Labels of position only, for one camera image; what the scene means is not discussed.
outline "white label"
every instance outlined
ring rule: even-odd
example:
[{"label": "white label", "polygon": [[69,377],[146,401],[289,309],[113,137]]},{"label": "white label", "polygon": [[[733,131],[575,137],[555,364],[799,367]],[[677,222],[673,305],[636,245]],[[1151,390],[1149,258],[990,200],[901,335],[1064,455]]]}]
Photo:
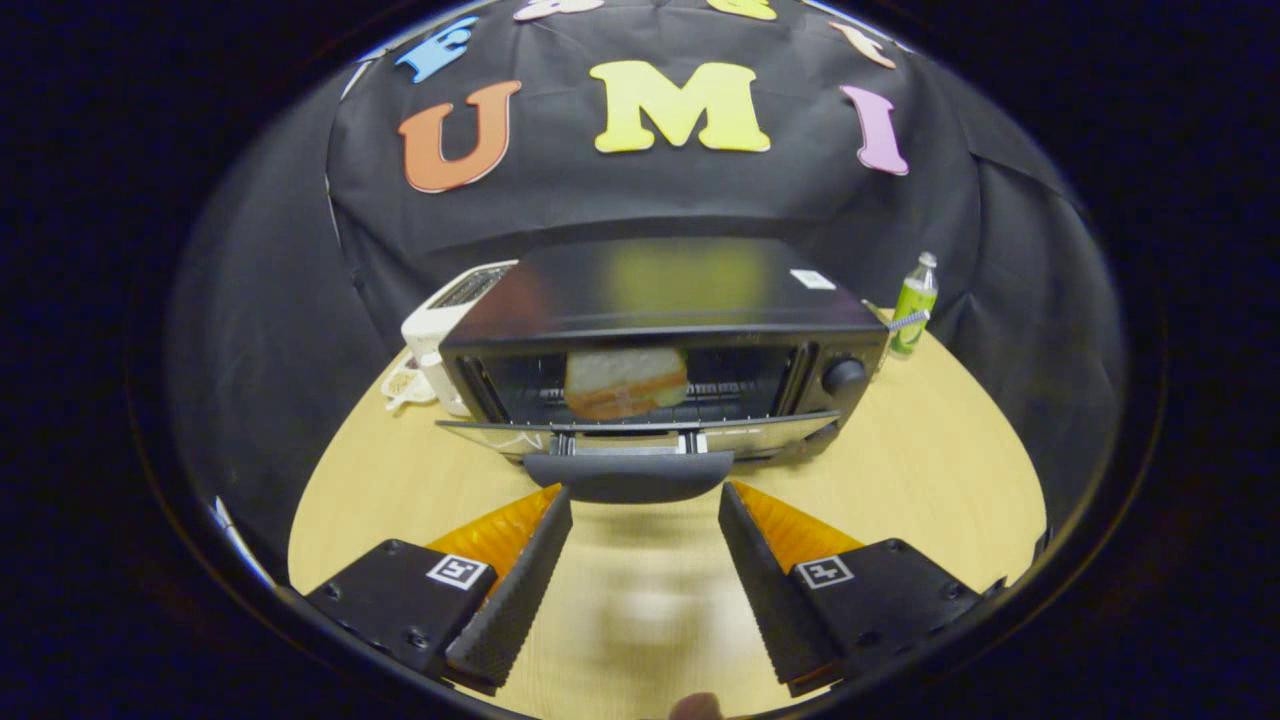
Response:
[{"label": "white label", "polygon": [[818,270],[791,270],[791,274],[809,290],[836,290],[836,283],[822,277]]},{"label": "white label", "polygon": [[484,574],[488,568],[484,562],[476,562],[457,555],[445,555],[428,571],[426,577],[438,583],[468,589]]}]

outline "plastic bottle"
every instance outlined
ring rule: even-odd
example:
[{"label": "plastic bottle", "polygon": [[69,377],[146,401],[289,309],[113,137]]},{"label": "plastic bottle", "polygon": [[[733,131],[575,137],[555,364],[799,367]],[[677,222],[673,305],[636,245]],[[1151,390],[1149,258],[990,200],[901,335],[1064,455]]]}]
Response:
[{"label": "plastic bottle", "polygon": [[[938,301],[938,278],[933,272],[937,266],[938,259],[932,252],[920,252],[920,264],[902,281],[902,291],[897,295],[897,307],[893,309],[895,320],[920,310],[933,311],[933,304]],[[890,342],[890,350],[904,357],[915,351],[915,343],[924,333],[925,322],[897,331]]]}]

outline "foam letter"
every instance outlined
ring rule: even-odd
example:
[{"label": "foam letter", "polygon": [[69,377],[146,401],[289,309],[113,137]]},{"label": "foam letter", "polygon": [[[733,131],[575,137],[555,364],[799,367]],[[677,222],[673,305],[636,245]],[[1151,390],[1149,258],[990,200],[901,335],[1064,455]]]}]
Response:
[{"label": "foam letter", "polygon": [[512,18],[522,23],[525,20],[536,20],[538,18],[554,15],[556,13],[585,13],[603,4],[604,0],[532,0],[532,3],[516,10]]},{"label": "foam letter", "polygon": [[445,160],[440,152],[440,135],[444,118],[453,105],[444,102],[428,108],[401,123],[404,136],[404,178],[422,192],[444,192],[476,182],[489,174],[503,155],[511,140],[511,96],[520,90],[518,79],[508,79],[483,87],[467,97],[467,105],[476,106],[476,146],[471,154],[458,160]]},{"label": "foam letter", "polygon": [[667,142],[680,147],[707,113],[707,128],[698,140],[713,150],[764,152],[769,136],[760,132],[751,105],[755,73],[741,65],[704,63],[685,87],[676,87],[643,60],[595,65],[591,77],[604,81],[604,132],[595,138],[600,152],[627,152],[653,147],[654,135],[640,126],[643,109]]},{"label": "foam letter", "polygon": [[769,0],[707,0],[707,4],[722,13],[758,20],[772,20],[778,17],[773,8],[769,8]]},{"label": "foam letter", "polygon": [[888,122],[893,104],[874,92],[851,85],[842,85],[840,90],[854,101],[858,119],[863,123],[863,147],[858,151],[858,159],[873,170],[905,176],[906,160],[897,151],[893,123]]},{"label": "foam letter", "polygon": [[422,82],[467,51],[466,42],[471,40],[471,31],[466,28],[474,26],[476,20],[477,18],[474,17],[462,18],[401,55],[396,64],[408,63],[413,65],[413,69],[417,70],[417,74],[413,76],[413,83]]},{"label": "foam letter", "polygon": [[827,24],[845,33],[845,38],[849,40],[849,44],[852,45],[855,50],[865,55],[868,60],[879,65],[884,65],[891,70],[897,69],[897,65],[893,64],[893,60],[890,60],[888,58],[881,54],[881,50],[883,50],[884,47],[879,42],[876,42],[874,40],[863,35],[861,31],[859,31],[858,28],[842,26],[840,23],[827,23]]}]

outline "white toaster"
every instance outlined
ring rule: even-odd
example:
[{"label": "white toaster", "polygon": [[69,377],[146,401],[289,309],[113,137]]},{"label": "white toaster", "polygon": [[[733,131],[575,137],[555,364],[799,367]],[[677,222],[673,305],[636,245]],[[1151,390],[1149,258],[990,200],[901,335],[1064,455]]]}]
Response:
[{"label": "white toaster", "polygon": [[453,325],[467,314],[467,310],[476,304],[484,293],[489,292],[502,275],[516,264],[516,260],[502,263],[489,263],[476,265],[470,270],[449,281],[438,290],[426,302],[419,305],[404,323],[401,324],[401,334],[410,352],[417,360],[419,368],[426,375],[435,397],[451,415],[467,416],[471,411],[462,401],[457,388],[449,382],[449,377],[440,365],[440,355],[436,350],[444,336],[449,334]]}]

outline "toaster oven rack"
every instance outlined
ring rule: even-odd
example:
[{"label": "toaster oven rack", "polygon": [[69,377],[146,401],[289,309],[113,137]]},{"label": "toaster oven rack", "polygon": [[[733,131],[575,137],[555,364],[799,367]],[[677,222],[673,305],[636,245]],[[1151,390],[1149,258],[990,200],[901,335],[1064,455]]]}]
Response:
[{"label": "toaster oven rack", "polygon": [[[644,415],[626,418],[627,423],[696,423],[767,418],[773,407],[774,388],[755,380],[724,383],[690,383],[686,400],[677,407],[659,407]],[[536,416],[550,424],[605,425],[616,420],[582,420],[564,402],[559,387],[529,387],[508,396],[508,410],[518,407],[516,416]]]}]

